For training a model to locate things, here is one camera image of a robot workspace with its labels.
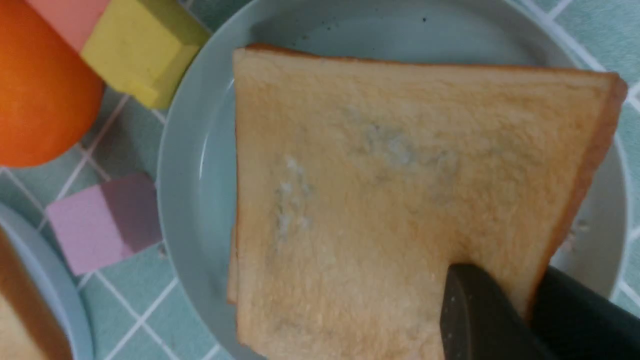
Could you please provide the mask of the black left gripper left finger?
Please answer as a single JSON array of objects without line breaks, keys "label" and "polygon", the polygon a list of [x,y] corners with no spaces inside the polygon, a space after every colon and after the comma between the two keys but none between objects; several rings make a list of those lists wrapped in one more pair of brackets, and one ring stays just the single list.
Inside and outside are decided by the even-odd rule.
[{"label": "black left gripper left finger", "polygon": [[451,264],[439,317],[446,360],[554,360],[498,283],[473,264]]}]

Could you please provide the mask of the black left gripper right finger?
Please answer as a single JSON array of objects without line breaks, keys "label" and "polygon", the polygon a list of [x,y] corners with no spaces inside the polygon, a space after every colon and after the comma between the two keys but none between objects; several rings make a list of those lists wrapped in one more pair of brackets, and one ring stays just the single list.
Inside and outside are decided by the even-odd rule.
[{"label": "black left gripper right finger", "polygon": [[640,320],[549,266],[535,294],[531,329],[558,360],[638,360]]}]

